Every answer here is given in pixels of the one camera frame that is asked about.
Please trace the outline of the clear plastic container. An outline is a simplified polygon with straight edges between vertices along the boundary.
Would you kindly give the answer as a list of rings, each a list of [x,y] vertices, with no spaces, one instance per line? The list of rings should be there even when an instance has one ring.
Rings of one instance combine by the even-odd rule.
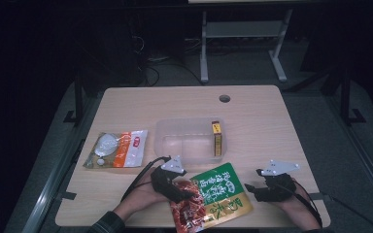
[[[218,121],[222,133],[221,156],[214,155],[212,122]],[[154,152],[157,156],[176,156],[184,166],[215,164],[227,151],[226,129],[219,117],[167,118],[156,123]]]

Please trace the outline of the orange white food pouch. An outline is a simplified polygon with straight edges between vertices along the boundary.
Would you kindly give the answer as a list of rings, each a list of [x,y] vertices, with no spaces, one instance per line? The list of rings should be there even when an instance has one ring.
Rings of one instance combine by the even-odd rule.
[[[147,130],[121,133],[102,132],[84,166],[87,169],[140,167],[147,137]]]

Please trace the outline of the green red food pouch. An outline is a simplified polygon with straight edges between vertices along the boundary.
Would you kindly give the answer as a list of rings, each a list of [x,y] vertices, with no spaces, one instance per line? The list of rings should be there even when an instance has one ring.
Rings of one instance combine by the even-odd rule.
[[[170,203],[177,233],[198,233],[253,210],[230,163],[196,175],[189,181],[175,182],[175,186],[193,194],[187,200]]]

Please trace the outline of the white metal table frame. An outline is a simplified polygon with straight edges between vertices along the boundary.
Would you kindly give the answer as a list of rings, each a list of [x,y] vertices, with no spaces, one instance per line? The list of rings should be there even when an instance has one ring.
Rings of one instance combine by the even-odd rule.
[[[293,9],[286,11],[282,20],[264,21],[209,21],[207,13],[202,13],[200,81],[209,81],[207,62],[207,40],[218,38],[276,38],[277,45],[269,56],[278,80],[284,83],[288,78],[282,67],[279,55],[286,37]]]

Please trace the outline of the black metal stand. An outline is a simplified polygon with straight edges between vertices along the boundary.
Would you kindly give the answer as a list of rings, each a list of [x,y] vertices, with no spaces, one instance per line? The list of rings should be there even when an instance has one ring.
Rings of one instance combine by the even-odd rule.
[[[75,95],[75,109],[68,111],[64,122],[73,123],[77,127],[84,115],[84,104],[83,104],[83,86],[82,80],[79,74],[76,74],[74,79],[74,95]]]
[[[340,117],[347,126],[353,123],[364,123],[365,118],[359,109],[350,108],[350,93],[351,93],[351,74],[348,69],[341,80],[341,103],[340,103]]]

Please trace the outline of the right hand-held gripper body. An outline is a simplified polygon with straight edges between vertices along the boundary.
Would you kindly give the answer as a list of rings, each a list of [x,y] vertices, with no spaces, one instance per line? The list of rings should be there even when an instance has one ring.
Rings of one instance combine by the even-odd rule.
[[[266,187],[255,189],[255,199],[258,202],[282,202],[289,199],[296,187],[288,172],[299,169],[297,163],[271,160],[269,165],[262,169]]]

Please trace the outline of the small dark red snack packet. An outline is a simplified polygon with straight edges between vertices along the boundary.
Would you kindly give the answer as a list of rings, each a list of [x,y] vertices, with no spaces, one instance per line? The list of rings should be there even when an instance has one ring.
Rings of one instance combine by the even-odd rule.
[[[214,155],[221,156],[222,133],[220,123],[217,120],[212,122],[212,129],[214,134]]]

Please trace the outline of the person's left hand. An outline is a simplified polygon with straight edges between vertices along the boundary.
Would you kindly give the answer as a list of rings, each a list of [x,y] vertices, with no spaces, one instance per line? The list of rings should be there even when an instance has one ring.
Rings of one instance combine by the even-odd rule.
[[[123,221],[127,221],[135,213],[146,209],[147,207],[167,201],[167,198],[156,192],[151,184],[151,175],[146,174],[137,183],[127,197],[121,201],[113,212],[117,214]]]

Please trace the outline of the grey metal floor rail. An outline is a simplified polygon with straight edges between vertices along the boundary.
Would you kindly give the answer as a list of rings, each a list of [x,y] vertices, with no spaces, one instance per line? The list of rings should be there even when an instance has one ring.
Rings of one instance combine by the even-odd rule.
[[[58,106],[50,130],[38,153],[6,231],[19,227],[18,233],[40,233],[45,227],[57,229],[54,217],[81,153],[90,125],[101,102],[85,97],[84,114],[78,122],[64,119],[75,108],[75,98],[66,93]]]
[[[324,100],[355,149],[363,170],[373,185],[373,106],[368,101],[364,101],[361,106],[356,106],[356,102],[353,102],[353,108],[347,111],[349,119],[344,119],[337,97],[325,97]]]

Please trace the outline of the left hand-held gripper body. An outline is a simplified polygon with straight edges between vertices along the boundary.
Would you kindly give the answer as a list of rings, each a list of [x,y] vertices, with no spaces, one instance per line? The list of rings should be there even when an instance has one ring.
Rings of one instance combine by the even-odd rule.
[[[176,173],[182,173],[184,171],[184,167],[178,155],[174,158],[165,157],[164,160],[165,163],[154,168],[151,173],[152,185],[156,192],[174,202],[175,195],[183,190],[176,187],[173,184],[173,180],[176,179]]]

